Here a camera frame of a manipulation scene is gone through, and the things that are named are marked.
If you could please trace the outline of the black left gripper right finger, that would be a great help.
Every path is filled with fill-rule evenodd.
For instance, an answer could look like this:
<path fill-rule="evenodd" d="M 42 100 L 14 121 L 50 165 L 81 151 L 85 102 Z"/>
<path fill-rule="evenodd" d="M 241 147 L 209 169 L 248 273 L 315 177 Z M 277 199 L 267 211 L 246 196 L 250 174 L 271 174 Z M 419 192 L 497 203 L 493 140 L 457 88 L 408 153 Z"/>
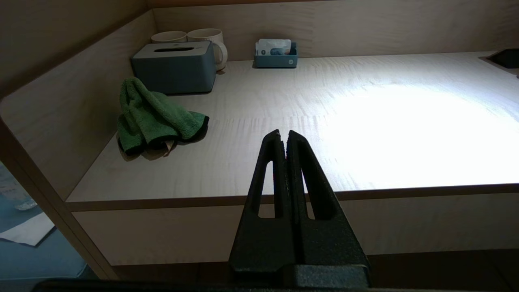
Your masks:
<path fill-rule="evenodd" d="M 369 286 L 369 261 L 308 140 L 290 131 L 295 286 Z"/>

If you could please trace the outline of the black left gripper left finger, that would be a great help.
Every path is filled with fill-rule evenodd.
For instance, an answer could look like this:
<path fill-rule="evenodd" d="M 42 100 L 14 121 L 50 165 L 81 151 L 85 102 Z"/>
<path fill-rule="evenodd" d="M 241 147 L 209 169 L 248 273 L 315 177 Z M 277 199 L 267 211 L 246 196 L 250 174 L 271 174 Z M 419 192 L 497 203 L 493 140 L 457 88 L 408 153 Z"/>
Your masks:
<path fill-rule="evenodd" d="M 273 166 L 274 218 L 259 216 L 266 168 Z M 292 203 L 284 143 L 278 130 L 265 135 L 229 257 L 234 272 L 277 272 L 295 262 Z"/>

